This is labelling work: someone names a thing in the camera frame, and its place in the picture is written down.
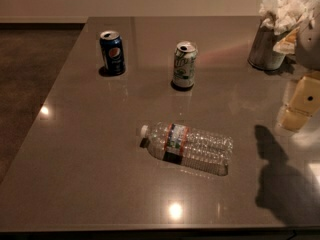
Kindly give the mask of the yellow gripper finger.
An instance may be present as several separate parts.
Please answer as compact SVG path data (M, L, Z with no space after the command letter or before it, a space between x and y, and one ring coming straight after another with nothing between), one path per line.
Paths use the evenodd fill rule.
M298 132L319 110L320 72L313 71L287 83L279 125L287 131Z

